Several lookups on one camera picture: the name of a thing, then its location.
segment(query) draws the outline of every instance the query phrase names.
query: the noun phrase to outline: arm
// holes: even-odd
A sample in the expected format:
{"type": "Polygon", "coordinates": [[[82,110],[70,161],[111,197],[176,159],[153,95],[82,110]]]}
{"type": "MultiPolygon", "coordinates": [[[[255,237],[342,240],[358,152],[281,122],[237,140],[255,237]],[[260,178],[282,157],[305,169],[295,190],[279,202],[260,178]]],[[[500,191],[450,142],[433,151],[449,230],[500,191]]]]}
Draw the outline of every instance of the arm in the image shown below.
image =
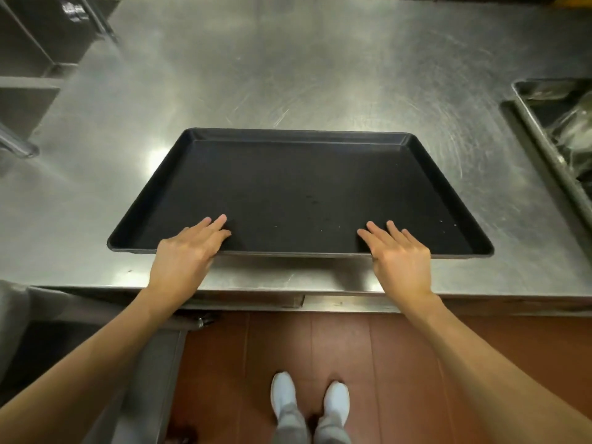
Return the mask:
{"type": "Polygon", "coordinates": [[[148,287],[113,321],[0,409],[6,444],[78,443],[153,333],[189,299],[230,235],[209,218],[162,240],[148,287]]]}
{"type": "Polygon", "coordinates": [[[592,442],[592,421],[466,327],[431,290],[430,251],[392,221],[360,229],[385,293],[431,343],[497,443],[592,442]]]}

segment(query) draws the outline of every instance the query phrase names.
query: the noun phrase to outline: stainless steel table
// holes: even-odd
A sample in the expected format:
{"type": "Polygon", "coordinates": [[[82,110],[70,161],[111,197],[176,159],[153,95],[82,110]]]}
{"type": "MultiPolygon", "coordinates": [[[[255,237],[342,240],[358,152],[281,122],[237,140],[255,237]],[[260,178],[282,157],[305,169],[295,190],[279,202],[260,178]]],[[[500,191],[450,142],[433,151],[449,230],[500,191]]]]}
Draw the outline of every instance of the stainless steel table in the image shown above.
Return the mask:
{"type": "MultiPolygon", "coordinates": [[[[577,236],[500,112],[510,83],[592,74],[592,12],[394,0],[122,0],[31,140],[0,154],[0,279],[144,286],[106,240],[185,128],[403,131],[495,246],[441,294],[590,296],[577,236]]],[[[380,293],[368,259],[219,257],[205,290],[380,293]]]]}

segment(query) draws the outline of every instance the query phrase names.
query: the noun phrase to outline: forearm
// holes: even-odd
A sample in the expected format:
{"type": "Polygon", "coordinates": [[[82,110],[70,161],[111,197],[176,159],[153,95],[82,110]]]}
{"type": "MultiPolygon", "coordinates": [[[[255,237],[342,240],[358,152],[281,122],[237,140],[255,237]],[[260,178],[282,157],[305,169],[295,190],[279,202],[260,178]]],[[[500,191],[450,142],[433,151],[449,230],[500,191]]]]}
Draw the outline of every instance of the forearm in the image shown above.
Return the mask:
{"type": "Polygon", "coordinates": [[[162,321],[138,296],[0,410],[3,442],[80,442],[162,321]]]}
{"type": "Polygon", "coordinates": [[[405,313],[432,344],[499,443],[588,443],[592,422],[532,380],[459,321],[427,298],[405,313]]]}

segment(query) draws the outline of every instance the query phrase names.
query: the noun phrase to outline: leg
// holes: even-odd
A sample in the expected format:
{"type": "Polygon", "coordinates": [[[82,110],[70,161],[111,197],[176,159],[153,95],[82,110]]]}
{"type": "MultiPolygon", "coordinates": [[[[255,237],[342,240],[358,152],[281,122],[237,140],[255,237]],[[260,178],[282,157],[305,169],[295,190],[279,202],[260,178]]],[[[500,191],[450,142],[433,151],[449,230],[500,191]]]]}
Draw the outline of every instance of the leg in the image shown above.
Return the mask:
{"type": "Polygon", "coordinates": [[[340,382],[333,382],[324,400],[325,415],[314,434],[315,444],[352,444],[343,426],[349,416],[349,391],[340,382]]]}
{"type": "Polygon", "coordinates": [[[277,417],[272,444],[307,444],[306,421],[296,405],[296,388],[290,374],[280,372],[271,382],[271,406],[277,417]]]}

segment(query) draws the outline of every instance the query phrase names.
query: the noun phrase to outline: hand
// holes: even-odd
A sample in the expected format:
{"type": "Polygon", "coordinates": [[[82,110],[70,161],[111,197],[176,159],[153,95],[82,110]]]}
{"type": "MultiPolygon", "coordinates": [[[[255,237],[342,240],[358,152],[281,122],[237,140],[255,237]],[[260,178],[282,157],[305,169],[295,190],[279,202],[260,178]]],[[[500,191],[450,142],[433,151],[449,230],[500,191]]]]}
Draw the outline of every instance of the hand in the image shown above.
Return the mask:
{"type": "Polygon", "coordinates": [[[229,230],[221,230],[226,215],[211,221],[211,218],[204,218],[199,224],[186,227],[177,236],[159,243],[150,282],[142,292],[159,313],[171,315],[193,296],[208,274],[212,257],[230,237],[229,230]]]}
{"type": "Polygon", "coordinates": [[[430,250],[403,229],[399,231],[392,221],[387,231],[372,221],[368,230],[358,229],[374,258],[374,273],[384,292],[405,313],[422,303],[432,293],[430,250]]]}

